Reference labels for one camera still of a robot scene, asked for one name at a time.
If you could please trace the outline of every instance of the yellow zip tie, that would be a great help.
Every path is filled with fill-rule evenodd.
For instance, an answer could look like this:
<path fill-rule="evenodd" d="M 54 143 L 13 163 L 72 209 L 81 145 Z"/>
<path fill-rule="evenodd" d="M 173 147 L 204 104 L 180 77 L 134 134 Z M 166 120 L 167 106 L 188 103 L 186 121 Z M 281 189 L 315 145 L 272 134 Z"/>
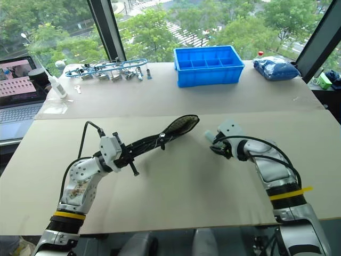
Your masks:
<path fill-rule="evenodd" d="M 70 213 L 70 212 L 55 212 L 54 216 L 62 216 L 62 217 L 68 217 L 68 218 L 73 218 L 73 219 L 78 219 L 78 220 L 85 220 L 84 215 L 80 214 L 75 214 L 75 213 Z"/>
<path fill-rule="evenodd" d="M 274 201 L 274 200 L 284 199 L 284 198 L 288 198 L 288 197 L 299 196 L 299 195 L 303 195 L 304 192 L 311 191 L 311 190 L 313 190 L 313 187 L 306 187 L 306 188 L 302 188 L 300 190 L 295 190 L 292 192 L 287 192 L 287 193 L 283 193 L 283 194 L 279 194 L 279 195 L 269 196 L 269 199 L 270 199 L 270 201 Z"/>

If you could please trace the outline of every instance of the beige table surface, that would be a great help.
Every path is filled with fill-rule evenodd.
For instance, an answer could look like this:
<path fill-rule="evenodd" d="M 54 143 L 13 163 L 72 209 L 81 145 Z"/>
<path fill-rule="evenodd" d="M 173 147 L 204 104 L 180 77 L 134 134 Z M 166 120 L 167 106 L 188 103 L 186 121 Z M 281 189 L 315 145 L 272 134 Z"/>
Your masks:
<path fill-rule="evenodd" d="M 60 78 L 68 96 L 52 90 L 36 119 L 117 116 L 172 116 L 187 113 L 223 114 L 256 111 L 323 109 L 301 78 L 267 81 L 244 61 L 238 84 L 179 88 L 173 63 L 149 63 L 152 80 L 99 81 Z M 65 68 L 74 69 L 75 65 Z M 81 86 L 81 94 L 74 89 Z"/>
<path fill-rule="evenodd" d="M 124 143 L 162 131 L 176 116 L 92 119 Z M 82 234 L 274 223 L 272 206 L 251 162 L 209 150 L 206 130 L 227 118 L 247 135 L 274 140 L 302 176 L 320 219 L 341 217 L 340 126 L 327 110 L 200 115 L 197 127 L 136 158 L 98 185 Z M 67 165 L 76 158 L 85 119 L 37 120 L 0 178 L 0 234 L 40 235 L 56 209 Z M 98 150 L 89 128 L 83 156 Z"/>

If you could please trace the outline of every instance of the blue plastic bag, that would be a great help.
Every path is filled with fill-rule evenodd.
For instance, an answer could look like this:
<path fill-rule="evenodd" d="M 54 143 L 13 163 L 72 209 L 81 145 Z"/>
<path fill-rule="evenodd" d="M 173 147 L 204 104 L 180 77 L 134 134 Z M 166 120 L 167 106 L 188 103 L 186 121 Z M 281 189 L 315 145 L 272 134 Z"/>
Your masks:
<path fill-rule="evenodd" d="M 292 64 L 280 56 L 254 59 L 253 63 L 254 68 L 268 80 L 289 80 L 301 75 Z"/>

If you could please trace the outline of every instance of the laptop screen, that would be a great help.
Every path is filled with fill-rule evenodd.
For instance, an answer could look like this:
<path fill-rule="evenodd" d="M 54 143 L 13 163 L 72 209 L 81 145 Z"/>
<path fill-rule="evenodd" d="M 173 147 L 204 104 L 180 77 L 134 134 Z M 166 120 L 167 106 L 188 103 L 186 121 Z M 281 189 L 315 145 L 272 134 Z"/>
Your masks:
<path fill-rule="evenodd" d="M 0 62 L 0 105 L 9 106 L 46 98 L 43 89 L 30 82 L 28 73 L 35 69 L 31 57 Z"/>

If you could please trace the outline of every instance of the laptop keyboard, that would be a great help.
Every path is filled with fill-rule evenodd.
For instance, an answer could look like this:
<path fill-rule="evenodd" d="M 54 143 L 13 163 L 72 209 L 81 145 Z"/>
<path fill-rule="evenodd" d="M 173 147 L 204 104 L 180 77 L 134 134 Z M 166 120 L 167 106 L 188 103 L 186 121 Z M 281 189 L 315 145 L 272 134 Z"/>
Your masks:
<path fill-rule="evenodd" d="M 19 109 L 9 109 L 0 112 L 0 124 L 33 119 L 41 106 L 32 106 Z"/>

